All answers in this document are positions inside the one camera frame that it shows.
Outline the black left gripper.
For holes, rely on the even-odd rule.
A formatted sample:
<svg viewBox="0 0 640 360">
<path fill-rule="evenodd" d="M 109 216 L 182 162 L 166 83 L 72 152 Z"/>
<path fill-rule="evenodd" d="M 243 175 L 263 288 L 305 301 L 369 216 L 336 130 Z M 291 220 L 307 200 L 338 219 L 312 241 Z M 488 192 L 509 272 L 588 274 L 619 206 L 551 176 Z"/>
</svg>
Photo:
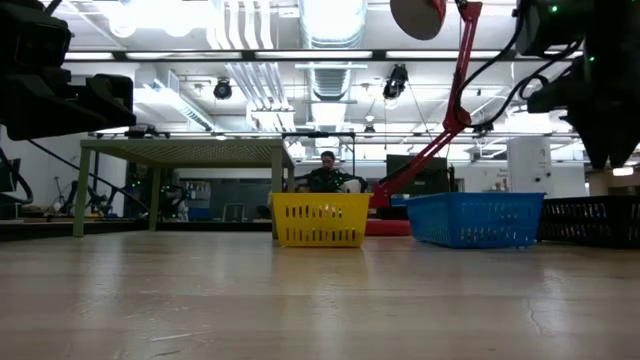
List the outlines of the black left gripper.
<svg viewBox="0 0 640 360">
<path fill-rule="evenodd" d="M 1 124 L 14 141 L 134 126 L 133 91 L 133 80 L 122 75 L 97 74 L 73 85 L 62 68 L 3 74 Z"/>
</svg>

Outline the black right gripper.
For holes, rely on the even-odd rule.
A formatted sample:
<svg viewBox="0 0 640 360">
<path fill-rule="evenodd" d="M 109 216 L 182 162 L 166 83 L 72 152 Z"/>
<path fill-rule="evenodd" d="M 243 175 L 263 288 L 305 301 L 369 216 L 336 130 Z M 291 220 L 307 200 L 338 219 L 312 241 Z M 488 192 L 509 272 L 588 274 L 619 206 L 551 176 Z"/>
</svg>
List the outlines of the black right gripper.
<svg viewBox="0 0 640 360">
<path fill-rule="evenodd" d="M 603 169 L 608 158 L 612 168 L 623 167 L 639 143 L 639 118 L 616 125 L 610 145 L 596 120 L 639 103 L 639 53 L 579 56 L 526 102 L 529 113 L 564 110 L 561 119 L 579 134 L 594 169 Z"/>
</svg>

